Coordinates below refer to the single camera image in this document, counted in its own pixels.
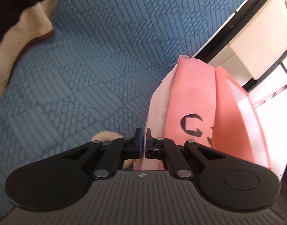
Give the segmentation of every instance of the orange fabric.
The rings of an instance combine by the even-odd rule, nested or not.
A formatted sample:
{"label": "orange fabric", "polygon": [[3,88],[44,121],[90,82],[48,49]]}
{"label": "orange fabric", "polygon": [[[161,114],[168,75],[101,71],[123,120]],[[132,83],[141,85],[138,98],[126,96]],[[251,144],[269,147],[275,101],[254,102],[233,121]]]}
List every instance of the orange fabric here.
{"label": "orange fabric", "polygon": [[237,101],[226,80],[226,74],[219,67],[216,73],[216,113],[212,148],[254,162],[249,136],[241,117]]}
{"label": "orange fabric", "polygon": [[[271,168],[269,153],[265,141],[265,136],[262,131],[257,113],[252,107],[252,114],[257,122],[259,131],[255,129],[248,129],[243,120],[242,113],[238,107],[238,100],[236,100],[234,93],[230,88],[230,81],[240,92],[245,99],[253,106],[248,93],[242,89],[239,84],[220,66],[215,68],[216,75],[216,113],[214,130],[212,136],[212,148],[229,155],[253,162],[267,168]],[[249,133],[258,135],[262,139],[263,145],[261,153],[252,148]]]}

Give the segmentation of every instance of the blue embossed fabric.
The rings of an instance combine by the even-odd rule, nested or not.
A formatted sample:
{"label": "blue embossed fabric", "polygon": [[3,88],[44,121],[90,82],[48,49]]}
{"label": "blue embossed fabric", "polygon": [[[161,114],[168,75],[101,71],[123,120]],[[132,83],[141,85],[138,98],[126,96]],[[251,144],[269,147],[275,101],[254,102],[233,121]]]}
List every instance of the blue embossed fabric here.
{"label": "blue embossed fabric", "polygon": [[0,218],[16,168],[144,128],[152,93],[244,0],[59,0],[55,36],[29,50],[0,102]]}

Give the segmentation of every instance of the ribbed rubber surface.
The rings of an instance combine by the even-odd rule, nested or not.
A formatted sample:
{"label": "ribbed rubber surface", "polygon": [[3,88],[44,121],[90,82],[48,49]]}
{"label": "ribbed rubber surface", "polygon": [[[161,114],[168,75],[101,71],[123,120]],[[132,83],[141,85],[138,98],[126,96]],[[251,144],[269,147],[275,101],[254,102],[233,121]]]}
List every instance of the ribbed rubber surface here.
{"label": "ribbed rubber surface", "polygon": [[88,193],[62,210],[32,213],[14,209],[0,225],[277,225],[270,209],[254,213],[224,211],[205,201],[190,181],[168,171],[118,171],[96,181]]}
{"label": "ribbed rubber surface", "polygon": [[0,102],[0,218],[16,168],[132,135],[180,54],[192,56],[244,0],[59,0],[55,36],[30,49]]}

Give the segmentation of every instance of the dark red trim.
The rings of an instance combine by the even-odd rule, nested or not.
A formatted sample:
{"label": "dark red trim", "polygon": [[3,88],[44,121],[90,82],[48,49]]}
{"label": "dark red trim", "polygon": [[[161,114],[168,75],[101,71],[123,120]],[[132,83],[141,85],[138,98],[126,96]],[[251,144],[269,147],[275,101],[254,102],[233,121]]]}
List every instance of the dark red trim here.
{"label": "dark red trim", "polygon": [[12,74],[13,74],[14,68],[18,65],[18,63],[19,63],[20,59],[22,58],[23,54],[24,54],[25,52],[27,52],[27,50],[28,50],[29,48],[31,48],[32,46],[34,46],[34,45],[36,45],[36,44],[38,44],[38,43],[40,43],[40,42],[42,42],[42,41],[44,41],[44,40],[50,38],[50,37],[53,36],[53,35],[54,35],[54,30],[50,31],[49,33],[47,33],[47,34],[45,34],[45,35],[43,35],[43,36],[36,37],[36,38],[34,38],[33,40],[30,40],[30,41],[24,46],[24,48],[21,50],[21,52],[19,53],[19,55],[16,57],[16,59],[15,59],[15,61],[14,61],[14,64],[13,64],[13,67],[12,67],[12,70],[11,70],[11,73],[10,73],[10,77],[9,77],[9,80],[8,80],[8,84],[9,84],[10,78],[11,78],[11,76],[12,76]]}

